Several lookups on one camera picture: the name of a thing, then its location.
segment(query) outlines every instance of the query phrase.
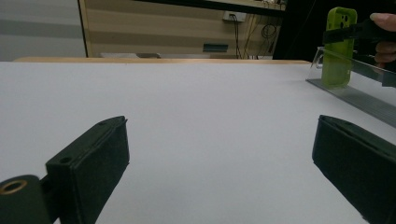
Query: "green object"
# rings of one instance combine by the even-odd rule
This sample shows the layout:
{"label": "green object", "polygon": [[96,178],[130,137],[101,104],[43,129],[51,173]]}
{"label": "green object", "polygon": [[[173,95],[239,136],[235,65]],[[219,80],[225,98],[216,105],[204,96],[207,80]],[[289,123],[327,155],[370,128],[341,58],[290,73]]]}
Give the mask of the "green object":
{"label": "green object", "polygon": [[[355,9],[335,7],[329,11],[326,30],[347,28],[349,25],[356,24],[357,19],[358,14]],[[345,39],[342,42],[325,44],[324,48],[350,59],[353,54],[353,45],[353,39]],[[338,58],[325,52],[321,78],[323,85],[329,89],[345,87],[350,80],[351,68],[350,60]]]}

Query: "white tabletop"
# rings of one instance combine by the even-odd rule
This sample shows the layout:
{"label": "white tabletop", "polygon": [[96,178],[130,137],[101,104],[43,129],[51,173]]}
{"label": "white tabletop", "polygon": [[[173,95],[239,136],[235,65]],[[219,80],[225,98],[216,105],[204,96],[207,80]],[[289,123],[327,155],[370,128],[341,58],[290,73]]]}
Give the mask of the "white tabletop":
{"label": "white tabletop", "polygon": [[307,83],[308,64],[0,63],[0,180],[125,116],[131,164],[97,223],[365,223],[311,159],[318,116],[396,130]]}

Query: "wall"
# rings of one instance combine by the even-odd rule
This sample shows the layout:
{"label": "wall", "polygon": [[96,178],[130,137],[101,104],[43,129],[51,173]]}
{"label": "wall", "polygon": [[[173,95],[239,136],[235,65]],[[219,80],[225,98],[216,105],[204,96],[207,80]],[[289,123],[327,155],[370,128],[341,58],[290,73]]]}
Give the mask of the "wall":
{"label": "wall", "polygon": [[[216,53],[218,57],[235,55],[234,24],[222,19],[224,11],[132,0],[80,2],[86,8],[84,27],[92,57],[101,53],[204,54],[204,43],[228,44],[228,51]],[[242,54],[256,23],[248,54],[271,54],[268,49],[273,39],[262,37],[262,27],[268,22],[280,24],[276,18],[251,15],[239,23]]]}
{"label": "wall", "polygon": [[77,0],[0,0],[0,61],[85,57]]}

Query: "wall outlet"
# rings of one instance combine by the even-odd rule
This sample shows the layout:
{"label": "wall outlet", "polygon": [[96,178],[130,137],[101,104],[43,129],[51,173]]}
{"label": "wall outlet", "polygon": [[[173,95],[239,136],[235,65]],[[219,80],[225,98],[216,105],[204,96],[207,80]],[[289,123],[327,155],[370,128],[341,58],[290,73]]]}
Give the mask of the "wall outlet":
{"label": "wall outlet", "polygon": [[224,12],[223,19],[224,19],[225,21],[233,21],[233,16],[231,16],[231,15],[233,15],[233,14],[236,16],[236,19],[237,19],[238,21],[245,21],[245,18],[247,17],[247,14],[246,14],[246,13],[242,13],[242,12],[233,12],[233,11],[225,11],[225,12]]}

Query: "green phone case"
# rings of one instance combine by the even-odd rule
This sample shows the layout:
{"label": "green phone case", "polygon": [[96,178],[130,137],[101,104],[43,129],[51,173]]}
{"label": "green phone case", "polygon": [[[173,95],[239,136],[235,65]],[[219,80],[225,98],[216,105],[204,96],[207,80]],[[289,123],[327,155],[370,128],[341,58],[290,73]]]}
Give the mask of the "green phone case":
{"label": "green phone case", "polygon": [[[358,14],[355,9],[335,7],[329,11],[326,30],[347,28],[351,24],[356,24],[357,19]],[[353,39],[346,39],[343,42],[325,44],[324,49],[351,59],[353,45]],[[322,84],[330,89],[345,87],[350,80],[351,68],[352,62],[350,60],[341,59],[325,52],[323,55]]]}

